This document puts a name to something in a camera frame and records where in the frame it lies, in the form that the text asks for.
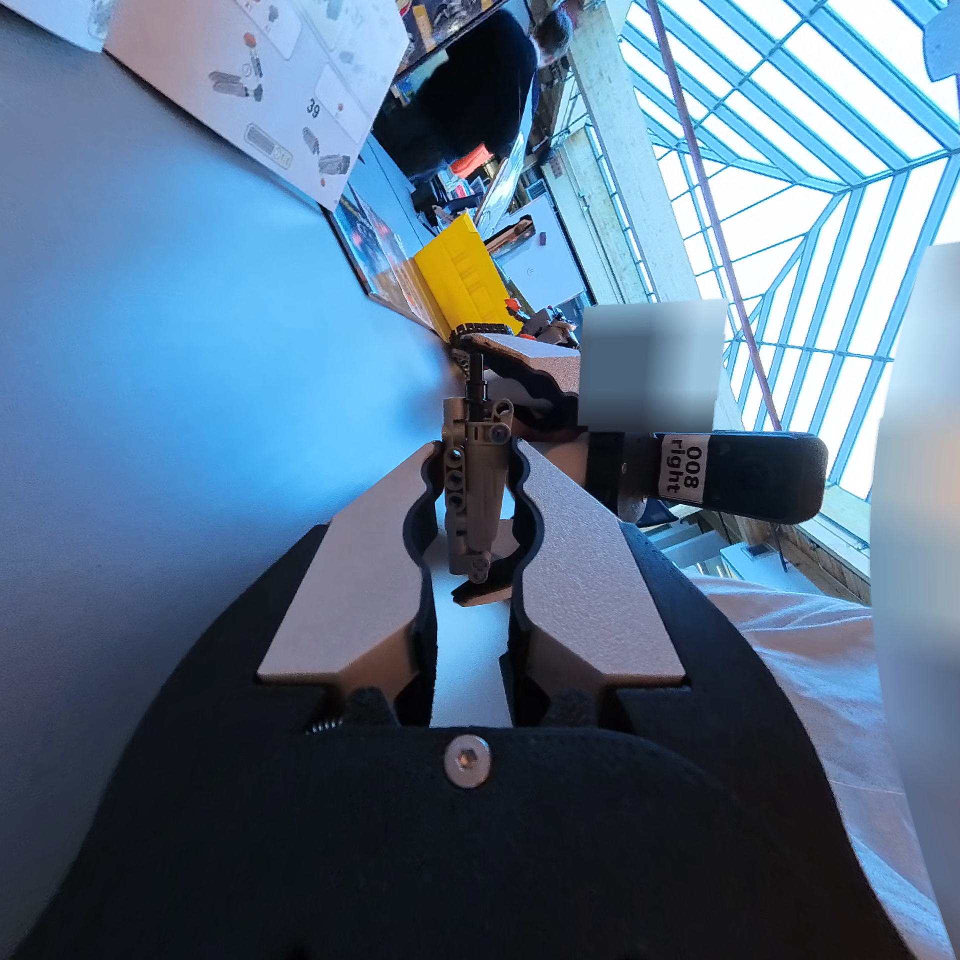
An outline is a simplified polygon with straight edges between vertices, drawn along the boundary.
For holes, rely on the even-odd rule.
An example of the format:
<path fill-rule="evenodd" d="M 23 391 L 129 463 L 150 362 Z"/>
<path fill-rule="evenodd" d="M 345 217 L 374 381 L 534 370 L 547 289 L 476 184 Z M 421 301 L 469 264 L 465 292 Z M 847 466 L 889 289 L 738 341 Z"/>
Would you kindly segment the glass roof window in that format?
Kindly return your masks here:
<path fill-rule="evenodd" d="M 926 249 L 958 240 L 958 97 L 923 30 L 947 2 L 658 2 L 781 425 L 869 499 Z"/>

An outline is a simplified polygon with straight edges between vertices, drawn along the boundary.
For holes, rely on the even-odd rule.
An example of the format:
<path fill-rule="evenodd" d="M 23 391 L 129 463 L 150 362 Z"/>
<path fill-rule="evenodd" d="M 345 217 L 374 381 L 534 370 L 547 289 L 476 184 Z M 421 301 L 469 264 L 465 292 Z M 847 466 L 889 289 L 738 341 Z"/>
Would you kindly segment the yellow plastic box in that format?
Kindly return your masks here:
<path fill-rule="evenodd" d="M 462 213 L 414 255 L 435 300 L 435 329 L 444 342 L 462 328 L 515 335 L 522 323 L 507 309 L 510 294 L 473 218 Z"/>

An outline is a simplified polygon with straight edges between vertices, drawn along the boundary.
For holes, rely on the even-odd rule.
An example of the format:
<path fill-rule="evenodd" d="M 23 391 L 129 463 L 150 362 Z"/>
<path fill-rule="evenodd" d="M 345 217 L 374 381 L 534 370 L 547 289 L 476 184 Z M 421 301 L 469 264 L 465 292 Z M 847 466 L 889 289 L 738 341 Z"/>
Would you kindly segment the blue booklet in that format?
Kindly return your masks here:
<path fill-rule="evenodd" d="M 443 315 L 400 237 L 354 187 L 346 186 L 330 224 L 366 294 L 438 335 Z"/>

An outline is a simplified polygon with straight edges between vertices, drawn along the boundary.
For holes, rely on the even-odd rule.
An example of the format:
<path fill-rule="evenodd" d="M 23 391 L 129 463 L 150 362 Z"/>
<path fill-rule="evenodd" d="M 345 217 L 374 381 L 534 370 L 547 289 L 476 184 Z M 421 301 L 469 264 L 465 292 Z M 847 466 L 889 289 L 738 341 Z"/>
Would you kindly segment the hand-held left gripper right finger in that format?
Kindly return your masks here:
<path fill-rule="evenodd" d="M 681 690 L 685 668 L 616 516 L 522 439 L 510 490 L 510 704 Z"/>

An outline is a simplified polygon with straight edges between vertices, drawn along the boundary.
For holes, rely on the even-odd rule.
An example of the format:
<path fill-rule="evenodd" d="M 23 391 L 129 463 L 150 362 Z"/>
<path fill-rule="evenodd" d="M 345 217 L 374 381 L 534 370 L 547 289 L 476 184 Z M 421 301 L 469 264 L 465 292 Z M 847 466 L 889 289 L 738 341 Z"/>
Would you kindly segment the white instruction booklet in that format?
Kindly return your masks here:
<path fill-rule="evenodd" d="M 8 1 L 336 210 L 408 47 L 393 1 Z"/>

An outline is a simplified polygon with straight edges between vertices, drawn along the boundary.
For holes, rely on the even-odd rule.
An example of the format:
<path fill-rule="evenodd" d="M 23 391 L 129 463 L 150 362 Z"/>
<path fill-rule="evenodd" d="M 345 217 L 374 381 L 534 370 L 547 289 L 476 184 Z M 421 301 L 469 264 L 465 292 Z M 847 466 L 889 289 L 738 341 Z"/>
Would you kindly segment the grey desk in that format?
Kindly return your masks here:
<path fill-rule="evenodd" d="M 213 621 L 460 376 L 326 216 L 2 8 L 2 958 Z"/>

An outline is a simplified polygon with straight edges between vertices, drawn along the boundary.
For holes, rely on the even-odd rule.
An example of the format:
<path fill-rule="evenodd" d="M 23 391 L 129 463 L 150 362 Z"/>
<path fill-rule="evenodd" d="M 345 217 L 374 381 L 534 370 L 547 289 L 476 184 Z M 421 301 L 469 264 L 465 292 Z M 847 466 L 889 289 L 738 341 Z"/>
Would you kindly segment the person's white clothing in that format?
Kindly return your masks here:
<path fill-rule="evenodd" d="M 917 958 L 954 958 L 889 736 L 870 608 L 690 574 L 762 658 L 814 744 L 860 865 Z"/>

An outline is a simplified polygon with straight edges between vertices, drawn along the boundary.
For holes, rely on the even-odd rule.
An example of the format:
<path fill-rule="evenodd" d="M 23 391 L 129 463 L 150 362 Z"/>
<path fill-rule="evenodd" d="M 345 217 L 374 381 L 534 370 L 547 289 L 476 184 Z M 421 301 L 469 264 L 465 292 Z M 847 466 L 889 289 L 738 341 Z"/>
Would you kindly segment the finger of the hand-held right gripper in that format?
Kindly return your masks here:
<path fill-rule="evenodd" d="M 516 515 L 499 521 L 491 550 L 486 581 L 465 581 L 451 591 L 461 607 L 474 607 L 512 597 L 515 575 L 534 556 L 537 545 L 536 522 L 531 515 Z"/>
<path fill-rule="evenodd" d="M 578 350 L 520 336 L 462 333 L 452 348 L 466 354 L 467 412 L 490 417 L 497 402 L 512 405 L 511 434 L 527 441 L 575 441 L 578 426 Z"/>

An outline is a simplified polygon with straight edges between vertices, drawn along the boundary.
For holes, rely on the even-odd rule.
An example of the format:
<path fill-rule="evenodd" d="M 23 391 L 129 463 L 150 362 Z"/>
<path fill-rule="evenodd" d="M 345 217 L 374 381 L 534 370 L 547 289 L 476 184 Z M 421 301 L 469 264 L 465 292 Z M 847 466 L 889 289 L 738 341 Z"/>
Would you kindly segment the white cabinet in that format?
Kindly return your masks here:
<path fill-rule="evenodd" d="M 494 228 L 498 233 L 529 217 L 532 238 L 508 246 L 497 261 L 534 311 L 561 306 L 586 293 L 586 283 L 574 259 L 551 200 L 542 195 L 514 213 L 505 214 Z"/>

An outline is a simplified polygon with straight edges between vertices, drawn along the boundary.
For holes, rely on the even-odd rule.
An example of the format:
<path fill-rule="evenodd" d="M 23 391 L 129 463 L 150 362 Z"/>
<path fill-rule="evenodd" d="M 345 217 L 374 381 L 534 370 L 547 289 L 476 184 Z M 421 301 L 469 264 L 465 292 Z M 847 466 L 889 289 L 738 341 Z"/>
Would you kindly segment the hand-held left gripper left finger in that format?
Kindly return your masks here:
<path fill-rule="evenodd" d="M 426 550 L 438 534 L 438 441 L 426 443 L 333 516 L 257 676 L 378 688 L 395 706 L 431 706 L 437 622 Z"/>

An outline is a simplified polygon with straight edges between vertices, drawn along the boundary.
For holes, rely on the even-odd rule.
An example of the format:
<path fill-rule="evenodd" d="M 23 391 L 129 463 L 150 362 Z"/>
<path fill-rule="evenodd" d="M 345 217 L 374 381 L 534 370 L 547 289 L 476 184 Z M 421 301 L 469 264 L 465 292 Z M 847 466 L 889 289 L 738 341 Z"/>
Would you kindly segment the pale wooden beam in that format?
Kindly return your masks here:
<path fill-rule="evenodd" d="M 700 300 L 607 4 L 578 12 L 569 55 L 654 293 L 663 302 Z"/>

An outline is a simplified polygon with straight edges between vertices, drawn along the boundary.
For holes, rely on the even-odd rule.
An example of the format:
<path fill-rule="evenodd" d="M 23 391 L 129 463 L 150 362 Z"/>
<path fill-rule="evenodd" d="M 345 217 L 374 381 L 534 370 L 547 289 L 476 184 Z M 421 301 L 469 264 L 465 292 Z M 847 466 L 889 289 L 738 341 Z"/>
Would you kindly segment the grey toy brick assembly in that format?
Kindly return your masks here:
<path fill-rule="evenodd" d="M 484 357 L 468 356 L 465 395 L 443 402 L 445 530 L 450 572 L 486 582 L 509 465 L 514 406 L 490 400 Z"/>

